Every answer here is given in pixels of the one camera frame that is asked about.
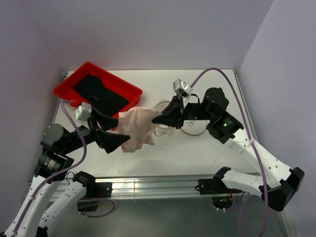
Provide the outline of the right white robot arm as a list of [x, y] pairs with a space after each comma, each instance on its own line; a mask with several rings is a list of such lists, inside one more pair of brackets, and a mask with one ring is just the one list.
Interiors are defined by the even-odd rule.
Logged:
[[228, 104], [221, 88], [209, 88], [201, 102], [186, 106], [177, 95], [152, 122], [179, 129], [187, 120], [205, 120], [214, 139], [235, 151], [259, 173], [250, 175], [222, 167], [211, 179], [198, 181], [200, 194], [248, 192], [266, 200], [271, 209], [283, 211], [298, 191], [304, 171], [281, 162], [256, 140], [248, 138], [242, 123], [227, 112]]

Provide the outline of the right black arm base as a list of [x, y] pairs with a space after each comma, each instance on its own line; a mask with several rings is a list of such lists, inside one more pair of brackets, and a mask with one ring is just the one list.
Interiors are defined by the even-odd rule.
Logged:
[[227, 188], [222, 181], [216, 179], [199, 179], [195, 190], [200, 195], [210, 195], [216, 211], [226, 212], [235, 208], [244, 198], [244, 192]]

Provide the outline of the black cloth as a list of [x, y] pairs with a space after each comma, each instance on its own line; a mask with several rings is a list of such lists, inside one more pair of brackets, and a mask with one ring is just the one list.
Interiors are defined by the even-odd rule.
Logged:
[[106, 88], [99, 77], [90, 74], [77, 83], [74, 90], [106, 116], [113, 116], [129, 104], [126, 98]]

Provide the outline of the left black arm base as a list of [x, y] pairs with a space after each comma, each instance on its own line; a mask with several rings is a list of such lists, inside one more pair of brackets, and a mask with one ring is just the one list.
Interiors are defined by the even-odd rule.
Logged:
[[110, 199], [112, 183], [96, 183], [78, 202], [79, 215], [86, 218], [102, 218], [110, 215], [116, 208], [116, 203]]

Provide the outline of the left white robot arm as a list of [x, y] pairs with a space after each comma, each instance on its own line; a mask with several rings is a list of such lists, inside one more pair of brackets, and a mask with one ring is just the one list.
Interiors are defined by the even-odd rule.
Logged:
[[83, 155], [86, 156], [87, 145], [95, 142], [109, 154], [130, 138], [128, 135], [104, 131], [94, 114], [88, 116], [87, 123], [88, 126], [74, 125], [73, 132], [57, 123], [44, 131], [41, 140], [43, 153], [34, 170], [31, 187], [15, 219], [1, 233], [2, 237], [49, 237], [78, 201], [88, 198], [98, 200], [96, 178], [80, 171], [74, 175], [63, 194], [50, 204], [68, 171], [78, 166], [68, 156], [69, 153], [83, 148]]

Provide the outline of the white mesh laundry bag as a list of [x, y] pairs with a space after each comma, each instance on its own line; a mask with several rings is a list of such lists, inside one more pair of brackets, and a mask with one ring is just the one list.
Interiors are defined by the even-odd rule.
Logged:
[[[154, 109], [157, 109], [159, 112], [162, 112], [170, 103], [168, 100], [161, 99], [155, 106]], [[203, 120], [187, 120], [184, 122], [184, 125], [180, 128], [181, 131], [190, 136], [200, 136], [206, 131], [207, 121]], [[167, 136], [173, 132], [174, 128], [166, 126], [166, 125], [159, 125], [158, 131], [161, 131], [161, 135], [157, 133], [155, 136]]]

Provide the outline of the pink beige bra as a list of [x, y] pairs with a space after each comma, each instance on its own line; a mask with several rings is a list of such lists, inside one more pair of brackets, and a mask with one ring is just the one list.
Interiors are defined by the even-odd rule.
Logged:
[[158, 124], [152, 120], [161, 115], [153, 108], [133, 107], [126, 112], [118, 114], [118, 134], [128, 135], [130, 139], [121, 145], [124, 153], [134, 153], [144, 144], [154, 145], [153, 137], [164, 137], [171, 134], [171, 128], [164, 128], [158, 132]]

